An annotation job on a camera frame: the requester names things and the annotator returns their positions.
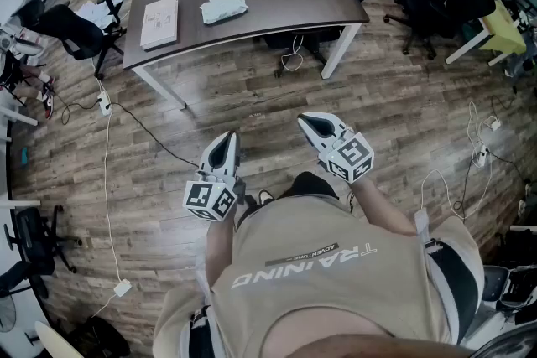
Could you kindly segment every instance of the black and white marker cube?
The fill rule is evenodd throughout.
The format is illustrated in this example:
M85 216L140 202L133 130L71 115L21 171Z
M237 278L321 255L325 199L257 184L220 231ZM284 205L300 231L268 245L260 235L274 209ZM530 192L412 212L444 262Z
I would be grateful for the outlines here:
M373 168L374 156L366 139L357 133L329 153L320 153L319 159L335 176L352 184Z
M202 220L224 221L237 196L223 182L186 183L183 207Z

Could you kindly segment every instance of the wooden floor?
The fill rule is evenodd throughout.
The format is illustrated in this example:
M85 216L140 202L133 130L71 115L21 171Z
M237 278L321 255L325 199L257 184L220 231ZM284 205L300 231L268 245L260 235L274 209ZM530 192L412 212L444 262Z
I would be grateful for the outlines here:
M87 0L70 1L78 9ZM191 161L197 162L219 134L239 131L239 173L252 194L262 188L280 193L295 175L310 170L346 196L346 186L316 165L316 154L295 120L301 112L324 111L364 133L376 153L370 176L404 213L411 216L420 208L421 181L432 169L441 170L451 200L459 200L472 153L468 103L474 101L484 119L492 113L491 95L508 101L510 85L499 66L487 66L492 58L488 52L474 51L447 66L444 58L460 42L436 39L434 61L426 59L420 43L409 56L402 55L409 30L382 20L385 13L401 14L399 7L393 0L367 0L364 7L371 23L362 27L329 80L320 78L321 67L309 55L298 71L276 80L279 54L263 42L244 40L159 64L159 76L186 100L187 111L173 108L132 71L122 70L113 52L103 84L114 101L131 109L170 150ZM77 62L51 41L46 62L66 102L93 104L99 91L89 60ZM536 105L528 83L522 83L513 107L497 108L501 128L483 133L491 150L515 160L524 175L537 167ZM48 216L54 205L63 205L60 232L83 240L83 246L66 251L78 273L67 272L59 262L55 275L46 279L46 308L53 318L74 323L96 312L117 284L103 188L107 119L98 107L73 107L63 126L57 98L55 110L46 121L42 106L31 101L29 115L37 117L39 125L13 127L13 197L41 200ZM23 148L29 157L25 166ZM469 174L467 211L477 204L487 177L488 170L472 169ZM128 114L114 108L108 151L110 219L121 276L133 290L113 299L101 316L128 339L133 356L151 355L153 327L166 291L176 285L196 288L193 267L208 225L181 208L185 181L192 178L191 166L169 156ZM482 206L467 220L484 255L495 244L494 233L515 219L522 191L514 168L494 161ZM425 184L425 204L434 222L451 214L436 174Z

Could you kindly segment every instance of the hair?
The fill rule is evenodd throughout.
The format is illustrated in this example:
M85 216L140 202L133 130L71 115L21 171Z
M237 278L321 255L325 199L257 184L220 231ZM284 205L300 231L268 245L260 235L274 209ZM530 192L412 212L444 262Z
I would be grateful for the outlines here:
M333 335L302 346L287 358L467 358L460 346L378 335Z

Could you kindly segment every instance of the sneaker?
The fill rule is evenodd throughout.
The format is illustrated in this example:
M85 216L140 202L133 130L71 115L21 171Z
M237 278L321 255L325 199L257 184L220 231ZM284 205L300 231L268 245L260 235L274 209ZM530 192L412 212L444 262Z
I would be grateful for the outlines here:
M44 115L49 120L52 117L52 112L54 111L54 97L52 96L52 92L47 91L44 94L43 106Z
M47 82L46 84L43 83L43 94L46 93L49 90L54 91L53 85L54 85L55 82L56 82L56 78L51 76L50 79L49 79L49 82Z
M259 191L259 204L265 205L269 200L274 200L274 197L266 190L262 189Z

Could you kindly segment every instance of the black shorts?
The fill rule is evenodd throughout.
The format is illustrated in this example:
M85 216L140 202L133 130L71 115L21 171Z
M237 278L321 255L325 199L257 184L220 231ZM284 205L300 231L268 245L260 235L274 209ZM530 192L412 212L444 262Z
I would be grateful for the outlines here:
M285 191L279 199L284 199L285 197L294 197L296 195L329 195L338 199L337 194L334 192L334 189L326 182L324 179L319 178L319 176L311 172L302 172L296 178L291 188ZM251 204L242 214L241 219L237 224L237 228L241 226L242 222L246 220L253 212L258 211L265 205L259 205L257 203Z

